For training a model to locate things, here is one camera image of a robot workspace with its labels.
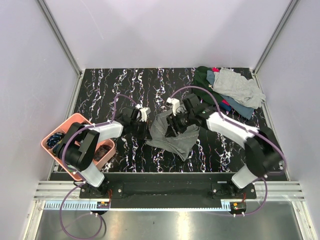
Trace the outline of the grey cloth napkin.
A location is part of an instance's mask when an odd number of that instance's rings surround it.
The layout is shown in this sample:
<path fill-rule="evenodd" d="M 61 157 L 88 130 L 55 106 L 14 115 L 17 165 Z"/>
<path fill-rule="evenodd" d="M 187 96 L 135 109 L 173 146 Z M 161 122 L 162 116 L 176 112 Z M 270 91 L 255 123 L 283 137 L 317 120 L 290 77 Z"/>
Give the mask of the grey cloth napkin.
<path fill-rule="evenodd" d="M 182 161 L 186 161 L 191 149 L 196 144 L 200 128 L 193 124 L 178 136 L 166 137 L 165 134 L 169 127 L 167 117 L 171 113 L 172 110 L 167 110 L 155 116 L 149 130 L 152 140 L 147 140 L 146 144 L 176 154 Z"/>

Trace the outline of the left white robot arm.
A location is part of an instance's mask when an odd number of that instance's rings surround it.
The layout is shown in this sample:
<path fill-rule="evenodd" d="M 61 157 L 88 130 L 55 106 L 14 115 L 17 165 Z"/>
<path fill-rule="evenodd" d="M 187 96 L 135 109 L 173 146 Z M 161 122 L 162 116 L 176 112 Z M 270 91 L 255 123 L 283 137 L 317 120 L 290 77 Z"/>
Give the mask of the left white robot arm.
<path fill-rule="evenodd" d="M 151 110 L 139 104 L 125 107 L 110 121 L 99 124 L 74 122 L 53 148 L 54 155 L 71 166 L 90 187 L 90 192 L 97 198 L 108 193 L 104 183 L 105 176 L 94 163 L 97 145 L 108 139 L 119 138 L 127 134 L 142 140 L 151 140 L 148 127 L 148 115 Z"/>

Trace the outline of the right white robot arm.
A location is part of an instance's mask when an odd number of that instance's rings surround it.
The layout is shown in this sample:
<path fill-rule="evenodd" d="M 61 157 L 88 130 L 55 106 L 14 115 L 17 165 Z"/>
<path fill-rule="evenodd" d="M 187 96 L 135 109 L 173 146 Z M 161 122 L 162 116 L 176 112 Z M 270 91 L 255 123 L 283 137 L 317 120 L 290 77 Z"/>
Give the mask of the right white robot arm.
<path fill-rule="evenodd" d="M 269 127 L 257 128 L 238 122 L 216 107 L 200 102 L 195 94 L 183 100 L 169 97 L 166 105 L 172 111 L 166 118 L 169 125 L 167 136 L 178 136 L 189 126 L 195 125 L 219 133 L 244 149 L 245 165 L 227 185 L 228 195 L 232 198 L 243 195 L 247 185 L 266 177 L 283 159 L 279 143 Z"/>

